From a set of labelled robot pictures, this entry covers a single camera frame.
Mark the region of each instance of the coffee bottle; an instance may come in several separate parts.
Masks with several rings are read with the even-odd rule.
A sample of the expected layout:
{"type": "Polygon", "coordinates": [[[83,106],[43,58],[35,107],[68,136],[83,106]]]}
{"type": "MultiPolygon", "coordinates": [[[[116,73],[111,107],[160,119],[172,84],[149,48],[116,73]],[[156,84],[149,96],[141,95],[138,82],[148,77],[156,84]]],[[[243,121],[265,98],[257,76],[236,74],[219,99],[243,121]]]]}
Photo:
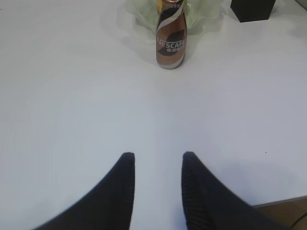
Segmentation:
{"type": "Polygon", "coordinates": [[[156,58],[165,69],[174,69],[184,60],[187,44],[185,1],[162,0],[156,32],[156,58]]]}

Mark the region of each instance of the wooden floor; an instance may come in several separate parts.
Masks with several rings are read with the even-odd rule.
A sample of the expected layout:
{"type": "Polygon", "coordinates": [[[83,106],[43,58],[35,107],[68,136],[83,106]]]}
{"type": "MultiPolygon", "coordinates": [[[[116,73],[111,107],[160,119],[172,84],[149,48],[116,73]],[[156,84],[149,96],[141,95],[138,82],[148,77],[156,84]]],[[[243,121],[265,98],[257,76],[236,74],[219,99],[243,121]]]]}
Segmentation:
{"type": "MultiPolygon", "coordinates": [[[[298,218],[307,213],[307,198],[259,207],[257,210],[276,222],[290,227],[298,218]]],[[[307,217],[302,219],[293,230],[307,230],[307,217]]]]}

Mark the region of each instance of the white desk surface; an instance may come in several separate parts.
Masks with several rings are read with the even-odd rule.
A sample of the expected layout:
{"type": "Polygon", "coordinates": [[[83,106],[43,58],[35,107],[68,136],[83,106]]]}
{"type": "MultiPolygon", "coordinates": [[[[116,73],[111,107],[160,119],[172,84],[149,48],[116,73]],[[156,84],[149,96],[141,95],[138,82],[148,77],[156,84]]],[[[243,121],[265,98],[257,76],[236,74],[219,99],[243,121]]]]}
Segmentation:
{"type": "Polygon", "coordinates": [[[178,230],[181,157],[248,203],[307,195],[307,11],[221,17],[158,67],[124,0],[0,0],[0,229],[29,230],[136,154],[132,230],[178,230]]]}

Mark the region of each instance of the nescafe bottle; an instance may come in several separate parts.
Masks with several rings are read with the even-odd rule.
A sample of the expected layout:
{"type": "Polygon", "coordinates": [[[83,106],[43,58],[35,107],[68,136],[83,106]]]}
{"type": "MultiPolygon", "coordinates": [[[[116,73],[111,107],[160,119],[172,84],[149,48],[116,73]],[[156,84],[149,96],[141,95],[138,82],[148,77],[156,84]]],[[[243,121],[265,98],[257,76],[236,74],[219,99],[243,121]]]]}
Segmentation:
{"type": "Polygon", "coordinates": [[[165,69],[174,69],[184,60],[187,24],[184,15],[186,0],[162,0],[156,33],[156,57],[165,69]]]}

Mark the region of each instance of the plastic bag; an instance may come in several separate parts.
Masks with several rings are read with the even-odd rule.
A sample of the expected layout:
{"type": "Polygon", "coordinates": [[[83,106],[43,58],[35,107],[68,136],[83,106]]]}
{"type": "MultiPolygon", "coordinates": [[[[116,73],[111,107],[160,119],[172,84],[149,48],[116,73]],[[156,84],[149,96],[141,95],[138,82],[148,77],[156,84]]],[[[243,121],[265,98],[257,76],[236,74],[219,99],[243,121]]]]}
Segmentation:
{"type": "MultiPolygon", "coordinates": [[[[223,0],[188,0],[186,21],[188,30],[196,26],[202,19],[210,21],[220,14],[220,3],[223,0]]],[[[157,0],[126,0],[126,11],[132,13],[141,25],[154,33],[159,19],[157,0]]]]}

